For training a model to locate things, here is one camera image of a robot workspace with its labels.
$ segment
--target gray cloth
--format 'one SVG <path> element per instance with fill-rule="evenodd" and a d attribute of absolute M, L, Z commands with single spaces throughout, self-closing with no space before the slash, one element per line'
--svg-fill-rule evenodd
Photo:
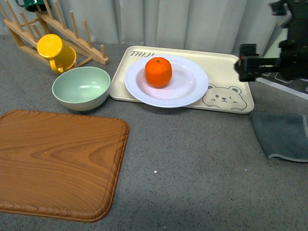
<path fill-rule="evenodd" d="M 269 159 L 308 162 L 308 121 L 303 114 L 251 112 L 252 124 Z"/>

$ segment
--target wooden dish rack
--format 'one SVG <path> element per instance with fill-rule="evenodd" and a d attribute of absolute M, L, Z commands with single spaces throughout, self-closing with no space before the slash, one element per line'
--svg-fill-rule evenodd
<path fill-rule="evenodd" d="M 37 18 L 28 21 L 24 15 L 23 12 L 20 12 L 20 16 L 23 20 L 24 23 L 20 23 L 18 18 L 16 17 L 16 14 L 14 13 L 10 3 L 8 0 L 4 1 L 13 20 L 7 15 L 5 12 L 4 8 L 0 4 L 0 11 L 4 16 L 4 24 L 8 28 L 11 36 L 13 37 L 14 41 L 16 42 L 18 48 L 31 55 L 32 57 L 36 58 L 37 60 L 49 65 L 49 62 L 44 59 L 38 52 L 37 52 L 37 45 L 39 39 L 42 37 L 41 32 L 39 31 L 38 27 L 36 26 L 35 23 L 39 23 L 46 34 L 50 34 L 50 30 L 48 25 L 52 26 L 55 28 L 57 31 L 62 33 L 64 36 L 66 36 L 70 41 L 66 40 L 66 43 L 71 46 L 72 48 L 75 49 L 75 51 L 83 56 L 86 57 L 83 61 L 80 63 L 75 62 L 74 67 L 79 67 L 87 62 L 94 60 L 98 63 L 101 63 L 103 65 L 106 65 L 109 63 L 109 58 L 105 55 L 105 49 L 104 45 L 101 45 L 101 51 L 98 51 L 96 48 L 92 46 L 91 40 L 90 40 L 90 34 L 89 34 L 89 29 L 87 25 L 87 21 L 83 20 L 83 25 L 85 28 L 85 32 L 87 35 L 87 41 L 83 40 L 82 38 L 79 37 L 77 27 L 76 27 L 76 22 L 74 18 L 74 13 L 70 11 L 70 16 L 71 20 L 73 23 L 74 27 L 74 32 L 69 30 L 66 25 L 65 21 L 61 15 L 60 12 L 60 7 L 57 3 L 57 1 L 54 1 L 54 6 L 57 11 L 58 18 L 60 19 L 60 22 L 58 22 L 52 15 L 51 8 L 47 2 L 47 0 L 44 0 L 44 4 L 47 9 L 47 13 L 43 12 L 40 7 L 38 6 L 38 10 L 35 11 Z M 24 40 L 27 41 L 30 46 L 25 45 Z"/>

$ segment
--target bowl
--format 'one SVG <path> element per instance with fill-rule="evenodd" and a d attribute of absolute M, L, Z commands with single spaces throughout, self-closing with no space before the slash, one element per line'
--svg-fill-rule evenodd
<path fill-rule="evenodd" d="M 110 76 L 97 67 L 77 67 L 56 78 L 52 93 L 65 107 L 88 111 L 101 105 L 109 95 Z"/>

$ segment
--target cup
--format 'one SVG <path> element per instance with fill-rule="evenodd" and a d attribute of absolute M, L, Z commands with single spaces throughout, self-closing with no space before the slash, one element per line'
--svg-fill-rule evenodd
<path fill-rule="evenodd" d="M 37 6 L 39 6 L 42 11 L 47 10 L 43 0 L 23 0 L 23 1 L 24 4 L 20 5 L 18 0 L 15 0 L 16 4 L 20 7 L 24 7 L 26 11 L 35 12 L 38 10 Z"/>
<path fill-rule="evenodd" d="M 70 69 L 77 59 L 76 51 L 55 34 L 47 34 L 38 41 L 38 53 L 57 74 Z"/>

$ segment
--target orange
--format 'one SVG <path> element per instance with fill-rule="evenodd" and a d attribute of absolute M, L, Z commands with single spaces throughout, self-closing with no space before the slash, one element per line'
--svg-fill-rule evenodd
<path fill-rule="evenodd" d="M 162 57 L 150 59 L 145 65 L 146 81 L 155 88 L 166 86 L 172 77 L 171 63 Z"/>

